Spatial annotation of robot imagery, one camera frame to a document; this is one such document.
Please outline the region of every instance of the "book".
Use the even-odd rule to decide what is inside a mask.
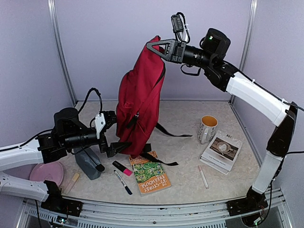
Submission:
[[[228,175],[236,162],[243,142],[229,134],[218,131],[199,160]]]
[[[155,151],[149,154],[157,158]],[[142,156],[129,159],[142,196],[171,187],[168,176],[160,163],[151,162]]]

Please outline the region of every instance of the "red fabric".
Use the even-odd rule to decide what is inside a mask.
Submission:
[[[150,42],[160,39],[156,36]],[[132,142],[132,145],[122,153],[137,157],[150,138],[158,121],[164,74],[165,64],[162,59],[145,46],[133,70],[123,77],[116,109],[116,135],[120,142]],[[128,129],[127,124],[137,113],[137,122]]]

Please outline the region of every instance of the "white book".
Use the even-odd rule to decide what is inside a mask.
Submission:
[[[218,131],[199,160],[227,175],[231,171],[243,142],[231,135]]]

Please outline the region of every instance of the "marble-patterned table surface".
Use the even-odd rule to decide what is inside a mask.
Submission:
[[[117,102],[104,102],[103,110],[115,110]],[[80,114],[80,120],[88,125],[90,120],[98,113],[99,102],[88,102]],[[219,121],[217,130],[244,142],[239,157],[226,176],[199,161],[199,157],[208,144],[202,145],[197,139],[197,130],[200,118],[204,115],[213,115]],[[70,197],[112,203],[128,204],[185,204],[199,203],[214,200],[227,200],[246,195],[259,172],[259,165],[248,144],[248,141],[227,102],[201,102],[201,101],[161,101],[159,123],[174,134],[190,133],[191,138],[169,137],[155,129],[149,139],[152,149],[155,150],[164,162],[179,163],[178,166],[166,166],[164,169],[172,184],[171,188],[150,195],[141,196],[135,177],[122,174],[123,179],[132,191],[128,195],[113,170],[112,162],[117,160],[132,170],[127,155],[117,154],[107,158],[100,154],[98,146],[92,149],[99,156],[105,171],[100,178],[90,180],[78,167],[73,155],[60,159],[64,165],[65,177],[61,188],[65,188],[73,175],[78,172],[80,178],[75,184]],[[115,136],[116,125],[106,132],[108,143],[117,142]],[[204,187],[198,165],[202,165],[209,184]]]

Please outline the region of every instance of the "wall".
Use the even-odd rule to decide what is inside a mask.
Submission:
[[[0,147],[52,128],[53,114],[71,106],[47,1],[0,1]],[[7,173],[27,178],[32,166]],[[1,228],[15,226],[21,198],[0,195]]]
[[[250,0],[61,0],[56,1],[67,67],[78,100],[90,87],[103,99],[117,99],[123,75],[132,69],[146,42],[155,35],[174,38],[171,15],[181,11],[189,24],[190,45],[199,47],[208,28],[232,41],[227,61],[239,65]],[[185,76],[180,65],[167,63],[163,99],[222,99],[230,95],[200,77]]]
[[[245,73],[287,101],[304,106],[304,2],[259,1]],[[237,99],[235,107],[263,158],[274,126],[258,111]],[[298,118],[290,151],[304,149],[304,113]],[[303,227],[304,154],[288,155],[274,183],[280,186],[295,227]]]

